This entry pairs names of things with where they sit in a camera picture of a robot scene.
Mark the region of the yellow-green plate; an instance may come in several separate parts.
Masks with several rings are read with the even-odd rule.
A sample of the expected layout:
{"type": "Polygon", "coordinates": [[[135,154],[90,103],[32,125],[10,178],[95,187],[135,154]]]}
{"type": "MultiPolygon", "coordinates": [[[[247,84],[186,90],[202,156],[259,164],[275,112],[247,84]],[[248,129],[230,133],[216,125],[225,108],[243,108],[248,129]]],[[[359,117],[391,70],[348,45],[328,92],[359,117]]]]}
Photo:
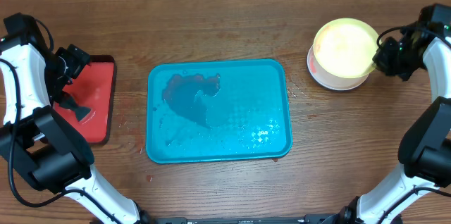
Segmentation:
{"type": "Polygon", "coordinates": [[[326,23],[313,41],[315,59],[328,73],[341,78],[358,78],[375,69],[378,33],[354,18],[326,23]]]}

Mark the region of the white plate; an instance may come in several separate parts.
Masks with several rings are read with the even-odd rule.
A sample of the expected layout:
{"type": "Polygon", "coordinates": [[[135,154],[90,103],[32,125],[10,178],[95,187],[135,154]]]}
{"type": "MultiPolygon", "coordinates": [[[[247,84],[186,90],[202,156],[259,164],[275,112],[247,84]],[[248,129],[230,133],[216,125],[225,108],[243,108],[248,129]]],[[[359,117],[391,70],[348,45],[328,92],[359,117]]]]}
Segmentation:
{"type": "Polygon", "coordinates": [[[358,78],[343,78],[327,72],[319,65],[318,61],[316,60],[316,57],[314,55],[314,48],[312,46],[310,47],[309,53],[307,55],[307,68],[310,75],[322,87],[340,92],[357,88],[358,86],[362,85],[368,77],[368,75],[365,75],[358,78]]]}

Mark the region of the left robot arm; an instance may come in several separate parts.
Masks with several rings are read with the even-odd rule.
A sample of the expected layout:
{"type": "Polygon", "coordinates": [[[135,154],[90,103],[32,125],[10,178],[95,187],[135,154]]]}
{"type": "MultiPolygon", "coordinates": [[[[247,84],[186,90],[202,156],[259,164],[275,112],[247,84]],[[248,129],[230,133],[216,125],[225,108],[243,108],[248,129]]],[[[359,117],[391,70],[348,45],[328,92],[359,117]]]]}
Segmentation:
{"type": "Polygon", "coordinates": [[[86,139],[53,108],[58,103],[79,120],[90,112],[63,90],[89,65],[90,55],[73,44],[55,50],[53,39],[40,31],[44,23],[31,15],[16,13],[4,18],[4,25],[1,156],[8,163],[13,196],[30,208],[68,197],[99,223],[152,223],[145,210],[103,177],[86,139]]]}

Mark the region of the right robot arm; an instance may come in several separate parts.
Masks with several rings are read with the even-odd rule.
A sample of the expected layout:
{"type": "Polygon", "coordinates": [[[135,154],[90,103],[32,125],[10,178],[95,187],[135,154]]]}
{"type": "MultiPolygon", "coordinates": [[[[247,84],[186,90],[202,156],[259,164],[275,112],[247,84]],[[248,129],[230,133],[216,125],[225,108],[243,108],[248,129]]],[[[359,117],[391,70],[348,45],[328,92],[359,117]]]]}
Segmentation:
{"type": "Polygon", "coordinates": [[[339,213],[318,223],[401,223],[401,213],[422,196],[446,196],[450,185],[450,7],[433,4],[421,9],[416,22],[399,26],[402,38],[383,32],[373,57],[387,76],[407,81],[421,68],[431,85],[431,105],[406,131],[398,149],[398,164],[370,192],[355,197],[339,213]]]}

